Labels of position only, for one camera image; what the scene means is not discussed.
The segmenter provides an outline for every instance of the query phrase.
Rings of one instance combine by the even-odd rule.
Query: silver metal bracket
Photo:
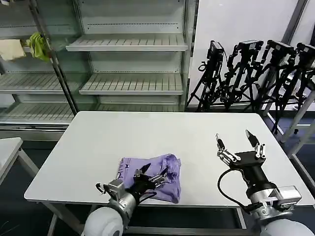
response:
[[[262,158],[266,159],[266,145],[265,144],[257,144],[255,146],[256,159]]]
[[[229,165],[231,162],[241,161],[241,158],[234,153],[229,152],[227,149],[219,149],[217,156],[226,164]]]

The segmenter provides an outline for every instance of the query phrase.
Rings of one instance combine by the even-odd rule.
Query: yellow cloth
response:
[[[21,41],[19,39],[0,40],[0,56],[3,60],[14,60],[25,57]]]
[[[26,41],[27,45],[31,48],[31,55],[33,58],[38,58],[44,61],[49,61],[47,49],[45,47],[45,40],[36,32]]]

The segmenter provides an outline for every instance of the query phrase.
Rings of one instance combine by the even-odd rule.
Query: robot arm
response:
[[[136,206],[156,195],[156,192],[148,190],[155,190],[165,182],[168,168],[152,177],[144,174],[150,165],[136,170],[133,177],[134,184],[130,188],[126,189],[120,179],[114,179],[109,184],[96,184],[96,188],[102,194],[108,193],[111,198],[106,207],[101,207],[89,215],[83,235],[121,236],[123,234]]]
[[[229,166],[218,180],[219,191],[228,199],[239,204],[240,207],[261,226],[261,236],[314,236],[305,225],[284,219],[291,215],[294,206],[302,196],[295,186],[277,187],[270,182],[261,166],[266,160],[266,145],[260,144],[257,137],[246,130],[246,136],[254,148],[253,151],[229,152],[216,135],[218,143],[217,156]],[[248,206],[227,196],[220,188],[222,177],[230,171],[240,171],[248,186],[246,195],[251,201]]]

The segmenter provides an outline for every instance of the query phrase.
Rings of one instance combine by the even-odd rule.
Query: black cable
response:
[[[151,197],[154,197],[156,194],[157,194],[156,192],[151,193],[151,195],[149,195],[149,196],[145,197],[144,199],[142,199],[142,200],[139,202],[139,204],[142,203],[143,201],[145,201],[145,200],[151,198]]]
[[[226,64],[227,64],[227,55],[226,55],[226,52],[225,52],[225,49],[224,49],[224,47],[222,47],[222,49],[223,49],[223,52],[224,52],[224,55],[225,55],[225,59],[226,59]]]
[[[226,197],[227,199],[229,199],[230,201],[232,201],[232,202],[236,203],[237,205],[239,205],[239,206],[243,209],[243,211],[245,211],[246,213],[248,213],[248,211],[246,210],[246,207],[245,207],[243,204],[241,204],[239,201],[237,201],[237,200],[235,200],[235,199],[229,197],[228,195],[226,195],[226,194],[222,191],[222,189],[221,189],[221,187],[220,187],[222,178],[223,178],[227,173],[229,173],[229,172],[231,172],[231,171],[234,171],[234,170],[233,170],[233,169],[228,169],[227,171],[224,171],[224,172],[220,175],[220,177],[219,177],[219,179],[218,179],[218,189],[219,189],[220,193],[221,193],[223,196],[225,196],[225,197]]]

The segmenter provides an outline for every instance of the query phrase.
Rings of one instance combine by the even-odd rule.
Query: white wall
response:
[[[315,0],[309,0],[300,23],[294,33],[291,45],[296,47],[298,43],[309,44],[315,25]]]
[[[202,72],[211,40],[221,43],[227,56],[234,45],[251,39],[281,40],[297,0],[200,0],[192,66],[189,71],[191,93]],[[226,72],[224,61],[222,78]]]

